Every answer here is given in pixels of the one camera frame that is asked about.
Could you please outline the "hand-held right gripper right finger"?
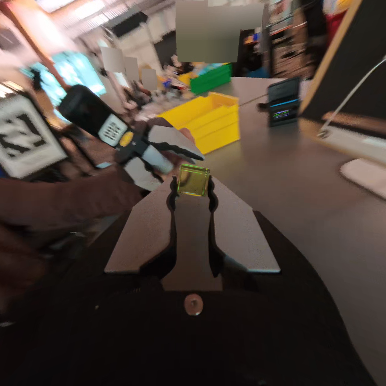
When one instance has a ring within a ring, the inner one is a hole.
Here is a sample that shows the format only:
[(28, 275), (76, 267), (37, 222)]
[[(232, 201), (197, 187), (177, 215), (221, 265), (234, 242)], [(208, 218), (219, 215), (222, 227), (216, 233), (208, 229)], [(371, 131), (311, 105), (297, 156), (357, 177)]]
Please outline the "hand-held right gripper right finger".
[(209, 264), (214, 277), (226, 268), (278, 274), (275, 259), (253, 209), (213, 176), (208, 181)]

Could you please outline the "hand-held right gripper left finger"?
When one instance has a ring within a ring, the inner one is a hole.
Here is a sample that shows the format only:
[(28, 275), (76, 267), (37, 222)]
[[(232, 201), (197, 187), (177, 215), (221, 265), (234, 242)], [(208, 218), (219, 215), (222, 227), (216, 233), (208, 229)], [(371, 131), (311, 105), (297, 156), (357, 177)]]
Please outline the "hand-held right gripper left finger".
[(135, 205), (104, 268), (106, 274), (164, 278), (176, 264), (175, 177)]

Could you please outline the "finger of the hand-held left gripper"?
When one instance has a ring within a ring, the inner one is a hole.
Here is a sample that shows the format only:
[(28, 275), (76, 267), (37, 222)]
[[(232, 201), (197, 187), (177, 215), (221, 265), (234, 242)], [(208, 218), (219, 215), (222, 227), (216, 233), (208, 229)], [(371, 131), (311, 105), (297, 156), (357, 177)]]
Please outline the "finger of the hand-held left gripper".
[(174, 127), (154, 125), (145, 140), (148, 147), (142, 159), (159, 174), (169, 175), (181, 161), (195, 164), (205, 160), (194, 139)]
[(163, 179), (139, 157), (134, 157), (123, 166), (123, 171), (133, 181), (133, 184), (143, 190), (152, 192), (163, 184)]

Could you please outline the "green glass cube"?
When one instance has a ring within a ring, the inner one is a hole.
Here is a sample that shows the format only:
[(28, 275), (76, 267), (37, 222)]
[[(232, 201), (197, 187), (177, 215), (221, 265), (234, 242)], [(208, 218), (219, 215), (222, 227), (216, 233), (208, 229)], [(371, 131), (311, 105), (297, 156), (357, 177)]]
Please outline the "green glass cube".
[(177, 193), (204, 197), (207, 195), (210, 169), (190, 164), (182, 164), (177, 178)]

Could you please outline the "person's left forearm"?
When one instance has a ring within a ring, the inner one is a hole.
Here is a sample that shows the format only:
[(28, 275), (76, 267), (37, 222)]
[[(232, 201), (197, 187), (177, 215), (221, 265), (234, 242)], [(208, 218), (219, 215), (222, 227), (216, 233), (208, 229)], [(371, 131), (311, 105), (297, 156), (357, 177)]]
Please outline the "person's left forearm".
[(145, 190), (110, 167), (97, 176), (67, 182), (26, 182), (1, 178), (1, 244), (18, 244), (15, 229), (46, 231), (130, 210)]

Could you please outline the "yellow plastic bin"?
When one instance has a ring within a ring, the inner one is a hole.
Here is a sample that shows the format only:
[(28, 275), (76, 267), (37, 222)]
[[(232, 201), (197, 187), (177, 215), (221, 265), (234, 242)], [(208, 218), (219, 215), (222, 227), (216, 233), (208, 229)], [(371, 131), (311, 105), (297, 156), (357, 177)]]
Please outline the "yellow plastic bin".
[(240, 140), (237, 97), (209, 92), (206, 97), (196, 97), (158, 117), (177, 129), (189, 129), (204, 155)]

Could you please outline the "framed black white marker board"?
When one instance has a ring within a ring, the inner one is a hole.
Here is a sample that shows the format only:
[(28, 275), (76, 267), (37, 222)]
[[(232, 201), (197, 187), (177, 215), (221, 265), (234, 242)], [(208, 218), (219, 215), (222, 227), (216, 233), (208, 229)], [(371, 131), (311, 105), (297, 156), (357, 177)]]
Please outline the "framed black white marker board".
[(68, 152), (31, 95), (1, 83), (1, 176), (28, 181), (67, 160)]

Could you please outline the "green plastic bin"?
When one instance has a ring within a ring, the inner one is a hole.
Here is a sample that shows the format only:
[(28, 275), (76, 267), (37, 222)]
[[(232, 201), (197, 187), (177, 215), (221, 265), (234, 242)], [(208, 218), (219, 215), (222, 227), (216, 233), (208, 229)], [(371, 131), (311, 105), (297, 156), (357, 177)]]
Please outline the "green plastic bin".
[(232, 64), (211, 64), (190, 80), (190, 90), (193, 94), (202, 94), (231, 82)]

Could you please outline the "small black handheld device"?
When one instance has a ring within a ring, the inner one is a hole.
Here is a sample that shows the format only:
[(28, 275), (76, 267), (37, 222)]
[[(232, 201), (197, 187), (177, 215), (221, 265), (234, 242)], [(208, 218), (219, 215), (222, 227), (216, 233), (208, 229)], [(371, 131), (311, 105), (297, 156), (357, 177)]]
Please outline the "small black handheld device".
[(268, 114), (270, 128), (297, 122), (301, 103), (300, 84), (300, 77), (294, 77), (268, 87), (268, 101), (258, 103), (257, 108)]

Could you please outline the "white stand base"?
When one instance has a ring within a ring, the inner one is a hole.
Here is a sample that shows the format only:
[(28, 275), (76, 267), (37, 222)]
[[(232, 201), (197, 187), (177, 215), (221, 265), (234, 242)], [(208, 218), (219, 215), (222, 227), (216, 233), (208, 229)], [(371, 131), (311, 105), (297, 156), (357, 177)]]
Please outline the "white stand base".
[(362, 158), (351, 160), (340, 167), (340, 174), (355, 185), (386, 200), (386, 167)]

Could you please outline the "computer monitor with stand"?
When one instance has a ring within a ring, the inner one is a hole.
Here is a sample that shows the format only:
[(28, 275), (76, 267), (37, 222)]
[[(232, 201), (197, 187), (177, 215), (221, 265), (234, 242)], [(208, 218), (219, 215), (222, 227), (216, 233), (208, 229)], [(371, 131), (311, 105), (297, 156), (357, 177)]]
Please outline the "computer monitor with stand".
[[(335, 110), (386, 52), (386, 2), (353, 1), (319, 66), (305, 99), (301, 118), (321, 121)], [(345, 113), (385, 120), (385, 63), (359, 87), (342, 109)]]

